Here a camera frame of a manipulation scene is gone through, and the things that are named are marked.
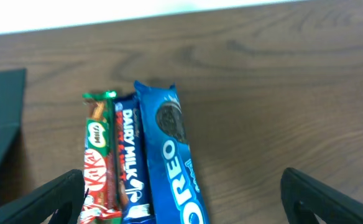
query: green label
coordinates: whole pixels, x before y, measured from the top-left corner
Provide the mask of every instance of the green label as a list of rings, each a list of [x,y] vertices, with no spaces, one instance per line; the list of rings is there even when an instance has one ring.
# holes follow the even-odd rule
[[[108,146],[108,123],[88,119],[86,122],[86,137],[88,148],[97,149],[102,155],[106,156]]]

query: wood grain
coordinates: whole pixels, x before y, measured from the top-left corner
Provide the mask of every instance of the wood grain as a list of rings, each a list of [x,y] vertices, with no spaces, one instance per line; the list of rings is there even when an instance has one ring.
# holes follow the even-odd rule
[[[363,0],[0,36],[0,70],[19,67],[32,189],[82,168],[83,92],[142,80],[177,84],[212,223],[286,223],[289,166],[363,202]]]

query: snack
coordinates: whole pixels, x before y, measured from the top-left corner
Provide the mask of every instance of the snack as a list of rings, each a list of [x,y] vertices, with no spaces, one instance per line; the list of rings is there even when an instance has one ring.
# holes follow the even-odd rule
[[[135,82],[140,100],[153,204],[158,224],[208,224],[191,162],[175,86]]]
[[[150,184],[143,152],[143,127],[135,94],[114,100],[122,223],[151,220]]]
[[[96,219],[112,224],[121,222],[122,213],[116,207],[112,95],[109,92],[85,95],[90,106],[84,168],[88,195],[82,207],[81,224],[96,223]]]

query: kitkat logo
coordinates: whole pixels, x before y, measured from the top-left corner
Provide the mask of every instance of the kitkat logo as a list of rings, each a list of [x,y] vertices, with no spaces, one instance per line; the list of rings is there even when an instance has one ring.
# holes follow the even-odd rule
[[[85,151],[85,169],[83,172],[85,188],[89,188],[89,191],[101,190],[106,183],[106,173],[106,161],[102,155],[94,149],[87,149]]]
[[[105,129],[99,122],[92,122],[88,125],[88,139],[90,144],[94,147],[102,148],[106,146],[106,139],[104,138]]]

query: oreo logo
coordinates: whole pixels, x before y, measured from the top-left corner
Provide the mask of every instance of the oreo logo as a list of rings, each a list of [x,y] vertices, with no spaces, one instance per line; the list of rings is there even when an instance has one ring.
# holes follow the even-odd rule
[[[162,156],[176,207],[181,212],[182,223],[204,224],[203,209],[200,203],[195,200],[196,195],[191,189],[188,177],[185,176],[184,167],[181,166],[183,163],[179,162],[182,160],[178,156],[175,142],[170,139],[164,142]]]
[[[88,125],[88,139],[94,147],[102,148],[106,146],[106,138],[104,137],[105,129],[99,122],[92,122]]]
[[[173,101],[164,102],[157,110],[155,119],[158,127],[166,135],[175,138],[180,143],[188,144],[183,125],[182,109],[179,104]]]

